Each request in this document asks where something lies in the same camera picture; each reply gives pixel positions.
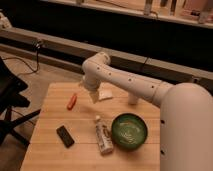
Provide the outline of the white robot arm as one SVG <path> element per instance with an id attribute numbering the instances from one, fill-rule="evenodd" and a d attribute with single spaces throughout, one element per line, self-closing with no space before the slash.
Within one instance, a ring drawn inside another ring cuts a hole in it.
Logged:
<path id="1" fill-rule="evenodd" d="M 173 85 L 110 62 L 105 52 L 86 59 L 82 84 L 94 99 L 108 82 L 160 109 L 160 171 L 213 171 L 213 96 L 195 83 Z"/>

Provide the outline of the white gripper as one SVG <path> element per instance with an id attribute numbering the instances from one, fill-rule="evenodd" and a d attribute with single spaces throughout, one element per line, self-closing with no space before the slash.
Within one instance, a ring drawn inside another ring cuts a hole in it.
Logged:
<path id="1" fill-rule="evenodd" d="M 89 95 L 92 99 L 93 103 L 97 103 L 99 101 L 99 91 L 97 91 L 100 87 L 101 82 L 95 77 L 84 75 L 79 83 L 80 86 L 83 86 L 85 89 L 90 91 Z"/>

